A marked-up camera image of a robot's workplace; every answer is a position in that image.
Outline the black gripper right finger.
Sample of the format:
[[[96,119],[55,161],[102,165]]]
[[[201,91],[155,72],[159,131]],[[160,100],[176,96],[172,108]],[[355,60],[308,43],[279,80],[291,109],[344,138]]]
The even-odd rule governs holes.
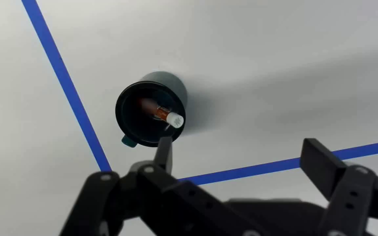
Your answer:
[[[346,164],[317,139],[303,140],[300,169],[328,201],[319,236],[371,236],[370,218],[378,219],[378,175],[358,164]]]

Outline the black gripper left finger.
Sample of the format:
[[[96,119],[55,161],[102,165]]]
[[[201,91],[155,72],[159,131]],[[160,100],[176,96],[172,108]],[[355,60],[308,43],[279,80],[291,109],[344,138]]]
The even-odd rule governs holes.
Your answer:
[[[156,236],[260,236],[252,222],[170,171],[172,139],[164,137],[155,157],[134,164],[126,176],[90,175],[60,236],[119,236],[134,218]]]

